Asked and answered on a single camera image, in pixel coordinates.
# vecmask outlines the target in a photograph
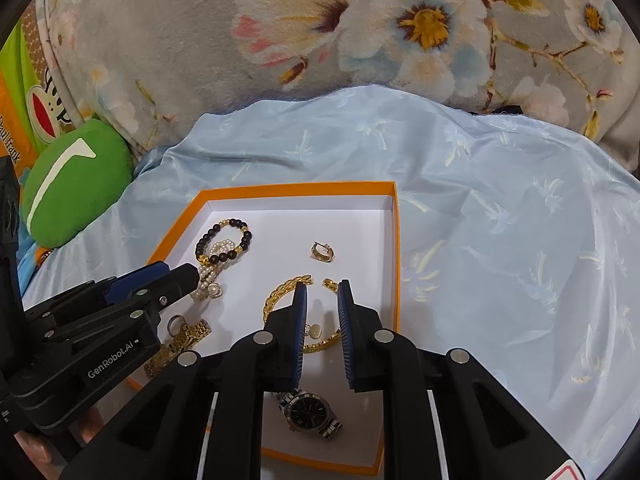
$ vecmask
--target ring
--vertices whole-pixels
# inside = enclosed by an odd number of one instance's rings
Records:
[[[174,324],[174,321],[175,321],[176,319],[181,319],[181,320],[182,320],[182,323],[180,323],[180,327],[181,327],[182,325],[184,325],[184,324],[187,324],[187,320],[186,320],[186,319],[184,319],[184,316],[182,316],[181,314],[176,314],[175,316],[173,316],[173,317],[169,320],[169,322],[166,324],[166,331],[169,333],[169,335],[170,335],[171,337],[175,337],[175,336],[177,335],[177,333],[176,333],[176,334],[172,334],[172,333],[171,333],[171,325],[172,325],[172,324]]]
[[[324,248],[326,254],[322,254],[318,251],[318,246]],[[311,256],[318,260],[319,262],[331,263],[334,260],[334,250],[327,244],[321,244],[318,242],[314,243],[314,246],[311,247]]]

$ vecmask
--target watch face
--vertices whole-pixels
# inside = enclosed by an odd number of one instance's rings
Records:
[[[328,413],[322,400],[317,397],[303,396],[292,405],[289,418],[302,430],[319,428],[326,421]]]

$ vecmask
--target beaded bracelet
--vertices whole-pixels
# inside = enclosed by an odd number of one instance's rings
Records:
[[[242,240],[238,245],[231,240],[223,240],[213,244],[210,254],[207,256],[205,250],[209,242],[222,230],[224,226],[232,226],[242,231]],[[196,259],[200,262],[200,283],[198,288],[191,293],[191,297],[195,301],[203,301],[207,298],[219,298],[222,296],[222,287],[216,283],[216,279],[223,269],[224,263],[229,260],[235,260],[240,253],[247,251],[253,235],[247,224],[236,218],[223,220],[214,224],[209,231],[202,235],[202,238],[196,244]]]
[[[207,247],[207,244],[222,230],[224,226],[230,225],[231,227],[236,227],[240,229],[242,234],[242,240],[238,245],[236,245],[233,249],[222,252],[220,254],[211,254],[207,256],[204,251]],[[196,244],[196,259],[203,264],[204,266],[215,265],[217,263],[225,263],[227,260],[235,260],[238,257],[238,254],[242,251],[246,251],[251,245],[251,239],[253,235],[247,224],[242,220],[238,220],[236,218],[231,218],[227,220],[223,220],[222,222],[218,222],[217,224],[213,224],[213,227],[209,229],[206,233],[202,235],[202,238],[198,240]]]

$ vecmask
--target gold chain bracelet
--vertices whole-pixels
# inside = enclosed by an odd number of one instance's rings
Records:
[[[269,295],[267,301],[264,302],[264,309],[262,310],[262,322],[266,323],[269,314],[276,306],[276,303],[280,298],[284,295],[288,294],[295,290],[296,285],[298,283],[304,283],[305,285],[313,285],[314,280],[311,277],[311,274],[305,274],[304,276],[296,276],[292,280],[287,280],[282,285],[277,286],[277,288]],[[325,278],[322,280],[322,285],[328,288],[330,291],[338,293],[338,284],[334,282],[334,280],[330,280],[329,278]],[[332,333],[327,339],[323,339],[317,343],[313,343],[311,345],[304,345],[302,351],[305,354],[313,354],[315,352],[320,352],[329,348],[329,346],[333,346],[340,339],[340,329],[336,330]]]

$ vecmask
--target pillow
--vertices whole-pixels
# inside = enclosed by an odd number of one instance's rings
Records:
[[[43,247],[67,243],[120,198],[131,171],[126,143],[97,119],[54,140],[24,185],[27,231]]]

